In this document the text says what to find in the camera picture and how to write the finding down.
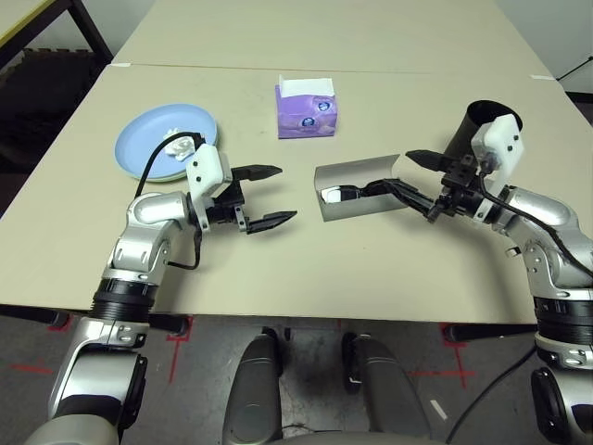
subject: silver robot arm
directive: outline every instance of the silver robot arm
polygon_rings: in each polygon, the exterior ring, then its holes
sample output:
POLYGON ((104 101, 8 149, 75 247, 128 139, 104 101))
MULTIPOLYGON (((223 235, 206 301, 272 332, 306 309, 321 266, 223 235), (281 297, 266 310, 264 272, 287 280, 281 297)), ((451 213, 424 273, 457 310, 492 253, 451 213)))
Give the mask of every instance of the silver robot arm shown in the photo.
POLYGON ((265 179, 282 170, 265 165, 231 169, 224 155, 203 144, 197 133, 172 136, 155 155, 186 135, 198 141, 186 167, 189 194, 148 193, 127 209, 126 227, 103 271, 89 316, 79 321, 57 374, 50 420, 26 445, 118 444, 142 403, 147 359, 138 349, 145 344, 149 313, 167 267, 196 268, 202 234, 212 223, 236 223, 249 234, 272 229, 296 214, 276 212, 251 222, 243 215, 240 181, 265 179), (196 263, 170 261, 172 241, 190 226, 195 228, 196 263))
POLYGON ((326 203, 392 194, 428 221, 460 214, 491 224, 523 254, 534 298, 537 355, 532 374, 537 424, 553 443, 593 443, 593 241, 574 211, 555 199, 506 185, 524 147, 523 123, 497 102, 473 102, 443 154, 415 150, 420 166, 443 172, 436 200, 399 179, 322 190, 326 203), (494 173, 493 180, 486 176, 494 173))
MULTIPOLYGON (((593 241, 559 201, 514 188, 505 201, 553 227, 571 254, 593 270, 593 241)), ((492 224, 523 254, 537 318, 537 355, 546 363, 531 378, 537 423, 553 443, 593 443, 593 286, 550 235, 501 210, 492 224)))

